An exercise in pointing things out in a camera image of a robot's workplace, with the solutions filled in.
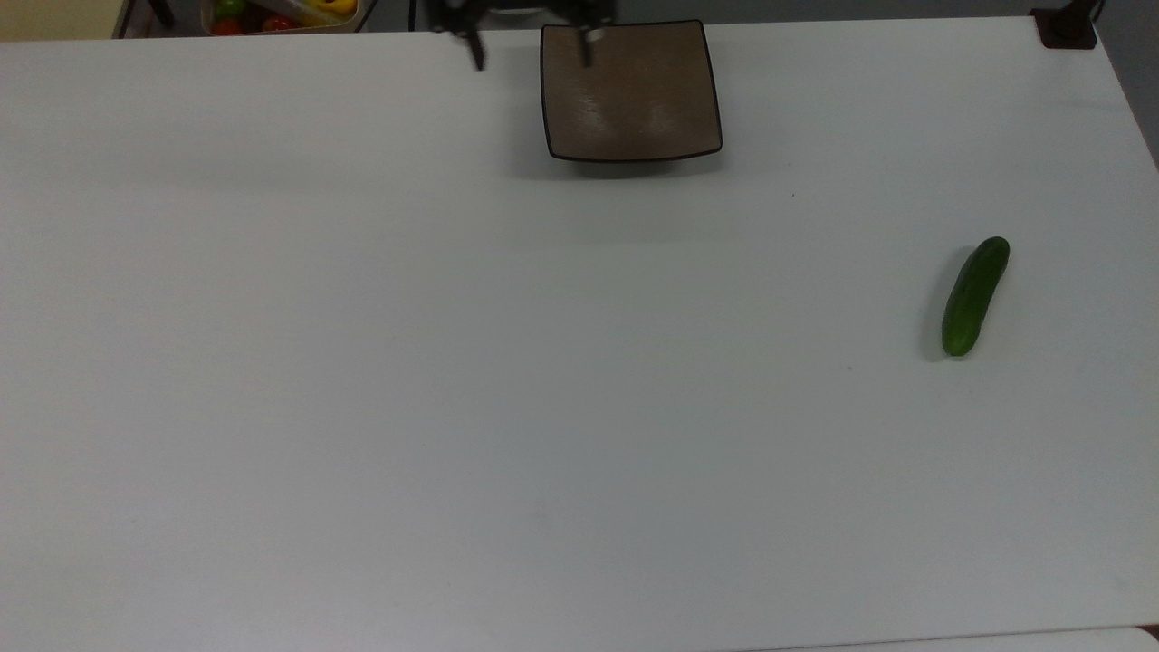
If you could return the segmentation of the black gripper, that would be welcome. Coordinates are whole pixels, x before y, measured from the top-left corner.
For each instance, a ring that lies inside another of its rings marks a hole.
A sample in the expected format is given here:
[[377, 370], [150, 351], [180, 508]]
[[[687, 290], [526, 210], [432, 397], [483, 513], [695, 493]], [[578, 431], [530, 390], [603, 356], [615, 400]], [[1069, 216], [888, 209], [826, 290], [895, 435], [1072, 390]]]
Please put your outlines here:
[[479, 29], [489, 19], [548, 19], [574, 25], [580, 61], [585, 69], [595, 63], [595, 44], [603, 37], [603, 25], [613, 24], [617, 1], [427, 1], [424, 16], [431, 32], [460, 36], [478, 71], [487, 65], [487, 53]]

